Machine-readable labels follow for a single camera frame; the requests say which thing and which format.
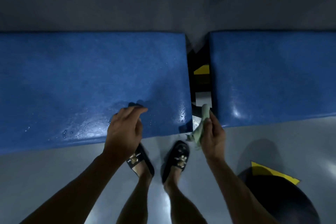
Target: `person's right arm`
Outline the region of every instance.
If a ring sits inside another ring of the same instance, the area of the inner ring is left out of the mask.
[[[210,112],[205,120],[201,146],[215,176],[234,224],[278,224],[256,200],[246,185],[233,173],[224,159],[225,131]]]

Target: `black slide sandal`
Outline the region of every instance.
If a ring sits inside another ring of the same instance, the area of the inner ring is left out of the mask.
[[[149,160],[142,144],[139,144],[138,148],[135,150],[135,153],[132,156],[130,156],[126,162],[128,166],[132,169],[133,167],[135,167],[137,164],[139,164],[143,160],[145,160],[145,163],[149,169],[150,174],[154,176],[154,173],[155,173],[154,167],[151,161]]]
[[[189,146],[181,140],[177,141],[168,153],[165,168],[162,172],[162,183],[165,183],[168,178],[171,167],[178,167],[182,171],[185,169],[189,155]]]

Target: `blue bench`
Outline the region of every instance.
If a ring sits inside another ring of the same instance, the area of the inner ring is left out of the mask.
[[[336,33],[222,31],[209,44],[223,126],[336,115]]]
[[[192,130],[185,35],[0,34],[0,154],[104,142],[122,107],[143,137]]]

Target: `forearm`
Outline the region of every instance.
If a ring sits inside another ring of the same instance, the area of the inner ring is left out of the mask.
[[[85,222],[99,195],[123,161],[100,155],[76,179],[29,215],[21,224]]]
[[[277,223],[224,160],[208,160],[208,164],[224,196],[234,224]]]

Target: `hand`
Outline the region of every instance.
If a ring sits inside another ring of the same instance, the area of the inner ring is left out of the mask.
[[[224,160],[225,131],[210,111],[210,119],[204,121],[204,132],[201,138],[201,147],[207,160]]]
[[[122,108],[116,113],[107,129],[103,155],[124,162],[137,149],[142,139],[140,115],[148,111],[145,107]]]

